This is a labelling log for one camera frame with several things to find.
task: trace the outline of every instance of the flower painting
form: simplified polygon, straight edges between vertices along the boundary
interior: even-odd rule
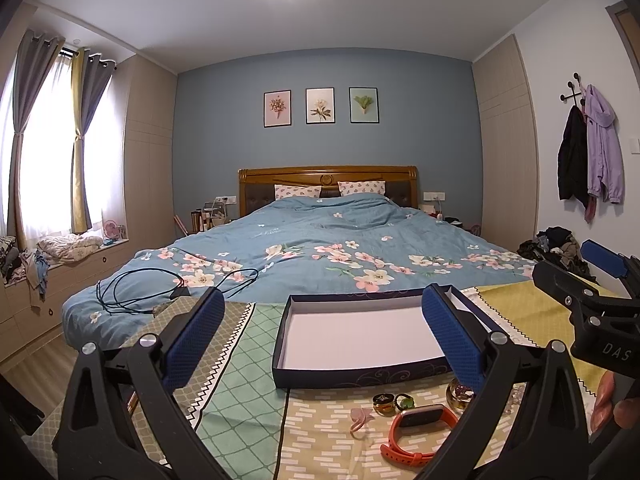
[[[349,88],[352,123],[379,123],[378,89]]]
[[[334,89],[306,89],[306,124],[335,123]]]
[[[264,94],[264,127],[291,126],[291,90]]]

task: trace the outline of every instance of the finger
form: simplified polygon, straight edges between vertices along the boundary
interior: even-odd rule
[[[598,431],[611,418],[611,415],[613,415],[613,406],[610,402],[594,408],[593,415],[591,415],[591,433]]]
[[[598,384],[598,393],[596,394],[595,407],[599,407],[603,402],[609,402],[616,387],[613,372],[606,371]]]
[[[623,430],[630,430],[640,419],[640,397],[621,400],[613,409],[616,424]]]

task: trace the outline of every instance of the blue clamp pad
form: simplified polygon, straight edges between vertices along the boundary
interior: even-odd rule
[[[162,384],[169,392],[184,388],[225,317],[225,297],[215,290],[205,298],[166,354]]]
[[[483,349],[476,346],[433,287],[427,286],[422,294],[422,315],[460,383],[479,392],[484,384]]]
[[[590,264],[604,270],[614,278],[626,278],[627,268],[622,257],[593,240],[587,240],[582,244],[580,254]]]

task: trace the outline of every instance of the blue wall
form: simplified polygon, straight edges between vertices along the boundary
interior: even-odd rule
[[[305,89],[335,88],[335,124],[306,124]],[[380,124],[351,124],[349,87],[377,87]],[[263,127],[263,93],[291,89],[292,126]],[[469,62],[360,48],[301,50],[214,64],[178,76],[175,211],[238,195],[238,170],[317,164],[417,166],[444,213],[482,216],[482,147]],[[231,210],[237,216],[237,209]]]

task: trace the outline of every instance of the blue floral duvet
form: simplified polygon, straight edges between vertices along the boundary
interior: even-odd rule
[[[378,194],[298,196],[169,247],[140,251],[100,286],[104,290],[127,270],[165,269],[182,276],[192,296],[200,296],[225,274],[231,273],[221,290],[241,286],[251,275],[243,269],[257,269],[255,282],[233,300],[286,303],[290,294],[403,290],[433,282],[460,289],[514,283],[530,278],[531,264]],[[170,290],[177,282],[175,276],[157,270],[136,272],[120,281],[117,299],[144,298]],[[113,302],[113,287],[104,299]],[[129,308],[149,311],[168,299],[167,292]],[[108,313],[97,301],[94,286],[69,298],[62,317],[66,340],[76,349],[89,340],[103,349],[117,348],[152,319],[151,314]]]

